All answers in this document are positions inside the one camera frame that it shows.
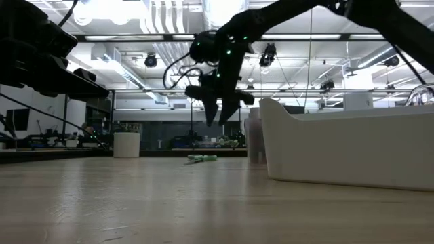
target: green object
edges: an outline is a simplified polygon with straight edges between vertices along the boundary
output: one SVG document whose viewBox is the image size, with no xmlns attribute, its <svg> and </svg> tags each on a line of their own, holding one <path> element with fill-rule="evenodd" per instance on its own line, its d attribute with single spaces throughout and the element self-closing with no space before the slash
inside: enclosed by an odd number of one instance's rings
<svg viewBox="0 0 434 244">
<path fill-rule="evenodd" d="M 184 165 L 192 165 L 207 161 L 217 161 L 217 155 L 189 155 L 187 158 L 190 160 Z"/>
</svg>

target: pipe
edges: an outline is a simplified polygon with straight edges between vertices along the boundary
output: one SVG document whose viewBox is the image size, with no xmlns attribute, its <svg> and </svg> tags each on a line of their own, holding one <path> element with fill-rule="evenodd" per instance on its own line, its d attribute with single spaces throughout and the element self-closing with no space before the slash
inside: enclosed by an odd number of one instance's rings
<svg viewBox="0 0 434 244">
<path fill-rule="evenodd" d="M 162 11 L 161 0 L 154 0 L 155 3 L 155 27 L 157 28 L 158 33 L 165 33 L 163 28 L 163 23 L 161 22 Z"/>
<path fill-rule="evenodd" d="M 232 16 L 249 9 L 248 0 L 201 0 L 201 2 L 207 30 L 219 29 Z"/>
<path fill-rule="evenodd" d="M 176 4 L 176 28 L 179 33 L 185 33 L 184 29 L 184 10 L 182 8 L 182 0 L 175 0 Z"/>
<path fill-rule="evenodd" d="M 174 28 L 174 19 L 173 19 L 173 6 L 172 0 L 164 0 L 165 3 L 165 27 L 169 31 L 169 33 L 176 33 Z"/>
</svg>

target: computer screen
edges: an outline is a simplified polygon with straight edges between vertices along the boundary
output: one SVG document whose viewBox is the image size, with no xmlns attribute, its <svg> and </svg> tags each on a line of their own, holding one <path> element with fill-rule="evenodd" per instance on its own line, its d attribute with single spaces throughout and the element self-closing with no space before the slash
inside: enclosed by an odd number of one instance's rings
<svg viewBox="0 0 434 244">
<path fill-rule="evenodd" d="M 15 131 L 26 131 L 28 127 L 28 118 L 30 109 L 8 110 L 6 114 L 6 123 Z"/>
</svg>

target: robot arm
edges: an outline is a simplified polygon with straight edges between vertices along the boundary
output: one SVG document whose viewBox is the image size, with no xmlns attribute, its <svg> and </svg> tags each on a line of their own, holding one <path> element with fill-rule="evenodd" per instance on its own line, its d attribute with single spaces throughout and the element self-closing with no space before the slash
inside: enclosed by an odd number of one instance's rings
<svg viewBox="0 0 434 244">
<path fill-rule="evenodd" d="M 199 76 L 200 87 L 186 88 L 187 96 L 203 101 L 208 125 L 217 113 L 217 98 L 222 98 L 223 104 L 220 125 L 239 108 L 240 100 L 253 104 L 251 94 L 235 91 L 250 44 L 270 28 L 316 6 L 326 7 L 360 26 L 378 30 L 394 48 L 401 48 L 434 73 L 433 31 L 402 11 L 396 0 L 278 0 L 262 9 L 236 14 L 214 34 L 208 31 L 196 36 L 190 57 L 198 63 L 218 62 L 217 69 L 210 75 Z"/>
<path fill-rule="evenodd" d="M 262 9 L 248 10 L 232 17 L 217 36 L 236 41 L 259 40 L 270 28 L 316 6 L 328 8 L 354 23 L 378 30 L 431 73 L 434 73 L 434 32 L 405 13 L 396 0 L 279 0 Z"/>
</svg>

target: white cylinder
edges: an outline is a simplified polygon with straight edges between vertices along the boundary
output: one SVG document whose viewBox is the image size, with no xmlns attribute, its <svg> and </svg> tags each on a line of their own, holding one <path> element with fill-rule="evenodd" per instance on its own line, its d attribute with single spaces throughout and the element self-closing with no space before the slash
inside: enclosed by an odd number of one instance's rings
<svg viewBox="0 0 434 244">
<path fill-rule="evenodd" d="M 115 158 L 134 158 L 140 156 L 139 133 L 115 133 L 113 148 Z"/>
</svg>

